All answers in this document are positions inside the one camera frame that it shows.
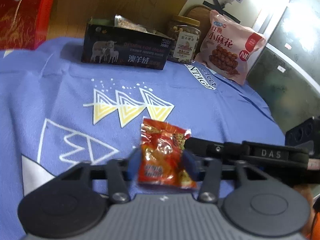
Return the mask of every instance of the blue blanket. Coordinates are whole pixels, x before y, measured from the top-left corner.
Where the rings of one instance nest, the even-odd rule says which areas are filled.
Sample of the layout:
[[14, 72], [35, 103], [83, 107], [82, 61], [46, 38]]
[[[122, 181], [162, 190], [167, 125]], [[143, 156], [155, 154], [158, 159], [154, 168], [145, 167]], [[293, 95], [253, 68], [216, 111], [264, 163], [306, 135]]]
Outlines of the blue blanket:
[[[139, 147], [144, 116], [206, 140], [284, 145], [268, 106], [248, 84], [196, 62], [168, 61], [160, 71], [83, 64], [81, 52], [82, 40], [71, 38], [35, 51], [0, 51], [1, 240], [24, 235], [17, 217], [24, 195], [82, 160], [105, 164]], [[95, 189], [106, 193], [104, 183]], [[220, 195], [231, 190], [223, 182]], [[135, 182], [130, 191], [150, 192]]]

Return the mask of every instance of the red circle logo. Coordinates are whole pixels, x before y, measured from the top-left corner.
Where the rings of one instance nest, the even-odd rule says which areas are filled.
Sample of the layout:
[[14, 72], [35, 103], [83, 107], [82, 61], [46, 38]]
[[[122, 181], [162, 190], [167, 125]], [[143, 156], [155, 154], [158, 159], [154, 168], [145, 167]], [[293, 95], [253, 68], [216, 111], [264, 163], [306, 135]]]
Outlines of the red circle logo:
[[249, 52], [247, 52], [246, 50], [241, 50], [239, 53], [239, 58], [242, 61], [247, 61], [247, 59], [249, 58]]

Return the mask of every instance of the black speaker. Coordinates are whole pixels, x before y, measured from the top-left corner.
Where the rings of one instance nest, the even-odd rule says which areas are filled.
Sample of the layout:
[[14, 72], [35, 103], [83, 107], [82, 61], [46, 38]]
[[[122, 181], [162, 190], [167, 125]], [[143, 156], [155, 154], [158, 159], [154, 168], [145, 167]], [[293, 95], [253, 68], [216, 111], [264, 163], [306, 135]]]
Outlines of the black speaker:
[[304, 149], [320, 159], [320, 118], [311, 117], [285, 133], [285, 145]]

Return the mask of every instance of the wooden cabinet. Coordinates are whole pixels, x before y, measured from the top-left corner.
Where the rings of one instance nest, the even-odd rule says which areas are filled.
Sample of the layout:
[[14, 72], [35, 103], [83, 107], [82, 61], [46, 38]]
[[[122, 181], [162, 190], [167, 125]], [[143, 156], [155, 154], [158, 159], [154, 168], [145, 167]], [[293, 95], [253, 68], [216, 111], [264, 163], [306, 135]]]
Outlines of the wooden cabinet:
[[166, 32], [173, 14], [187, 0], [54, 0], [47, 39], [84, 36], [90, 17], [111, 18], [120, 14], [133, 22]]

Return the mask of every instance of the jar label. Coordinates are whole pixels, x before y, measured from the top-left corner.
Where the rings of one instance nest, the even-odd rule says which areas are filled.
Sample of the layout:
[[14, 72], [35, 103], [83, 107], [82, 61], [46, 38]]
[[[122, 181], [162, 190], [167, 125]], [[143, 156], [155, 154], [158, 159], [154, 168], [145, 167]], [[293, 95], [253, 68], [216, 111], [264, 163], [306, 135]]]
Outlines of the jar label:
[[174, 48], [173, 57], [190, 60], [193, 54], [193, 49], [196, 45], [198, 35], [180, 32], [176, 47]]

